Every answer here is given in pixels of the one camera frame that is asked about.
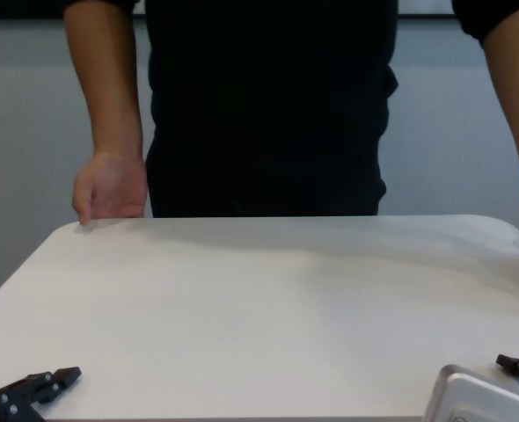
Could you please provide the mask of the person's right hand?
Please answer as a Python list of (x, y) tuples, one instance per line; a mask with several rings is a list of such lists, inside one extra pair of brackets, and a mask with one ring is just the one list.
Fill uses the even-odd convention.
[(141, 218), (147, 194), (141, 157), (99, 151), (74, 179), (72, 206), (84, 226), (101, 219)]

